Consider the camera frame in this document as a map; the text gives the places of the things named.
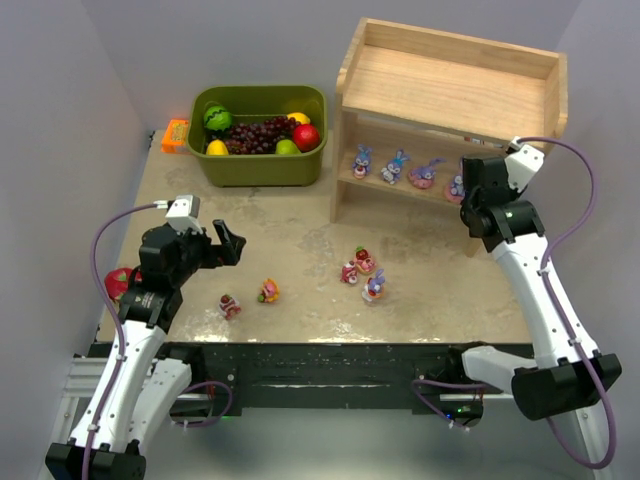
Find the purple bunny pink donut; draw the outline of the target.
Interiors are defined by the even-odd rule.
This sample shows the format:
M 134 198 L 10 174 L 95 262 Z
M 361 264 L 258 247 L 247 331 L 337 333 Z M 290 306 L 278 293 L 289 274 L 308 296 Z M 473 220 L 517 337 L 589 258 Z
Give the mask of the purple bunny pink donut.
M 463 160 L 459 160 L 456 174 L 444 188 L 445 199 L 455 205 L 460 205 L 465 197 L 465 189 L 463 182 Z
M 444 158 L 436 157 L 425 165 L 411 169 L 407 175 L 410 184 L 419 190 L 429 189 L 435 181 L 436 167 L 445 162 Z

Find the purple bunny with bottle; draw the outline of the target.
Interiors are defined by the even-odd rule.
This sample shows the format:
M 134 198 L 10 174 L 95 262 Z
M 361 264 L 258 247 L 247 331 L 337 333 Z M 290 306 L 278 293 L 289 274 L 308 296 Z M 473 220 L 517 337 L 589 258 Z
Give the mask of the purple bunny with bottle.
M 396 184 L 402 173 L 404 165 L 410 160 L 410 156 L 403 149 L 398 149 L 394 157 L 381 169 L 381 178 L 390 185 Z

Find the purple bunny strawberry cake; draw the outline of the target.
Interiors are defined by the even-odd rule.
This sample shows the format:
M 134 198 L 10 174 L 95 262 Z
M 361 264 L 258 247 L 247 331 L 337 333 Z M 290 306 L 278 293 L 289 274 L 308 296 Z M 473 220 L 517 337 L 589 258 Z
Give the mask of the purple bunny strawberry cake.
M 356 179 L 364 179 L 367 175 L 370 174 L 372 153 L 373 149 L 371 147 L 365 146 L 363 144 L 359 144 L 357 146 L 357 153 L 352 163 L 352 173 Z

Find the purple bunny orange cup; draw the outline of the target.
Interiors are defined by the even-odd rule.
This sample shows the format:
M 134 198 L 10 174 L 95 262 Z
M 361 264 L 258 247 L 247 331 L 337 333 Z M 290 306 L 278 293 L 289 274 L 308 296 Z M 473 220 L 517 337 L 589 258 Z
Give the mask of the purple bunny orange cup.
M 362 297 L 366 302 L 372 303 L 380 299 L 385 292 L 384 270 L 378 269 L 364 285 Z

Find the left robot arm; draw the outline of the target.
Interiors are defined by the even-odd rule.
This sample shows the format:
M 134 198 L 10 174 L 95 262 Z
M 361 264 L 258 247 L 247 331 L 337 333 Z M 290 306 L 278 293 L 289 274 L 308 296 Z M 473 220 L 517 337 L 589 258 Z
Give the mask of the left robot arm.
M 181 288 L 199 269 L 235 266 L 246 245 L 224 221 L 212 242 L 192 218 L 144 233 L 139 264 L 119 302 L 116 336 L 85 413 L 45 465 L 55 479 L 141 479 L 146 446 L 192 380 L 180 358 L 158 359 L 182 304 Z

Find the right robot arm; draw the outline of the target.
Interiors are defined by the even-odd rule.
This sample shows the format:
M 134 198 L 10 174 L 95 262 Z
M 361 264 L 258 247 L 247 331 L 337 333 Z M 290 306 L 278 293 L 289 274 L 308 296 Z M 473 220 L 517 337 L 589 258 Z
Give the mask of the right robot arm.
M 595 405 L 598 388 L 622 373 L 614 353 L 604 354 L 578 319 L 553 264 L 535 207 L 520 199 L 528 176 L 514 171 L 521 154 L 461 159 L 465 197 L 460 216 L 473 238 L 510 281 L 533 345 L 526 359 L 484 343 L 459 352 L 464 376 L 513 396 L 520 412 L 537 421 Z

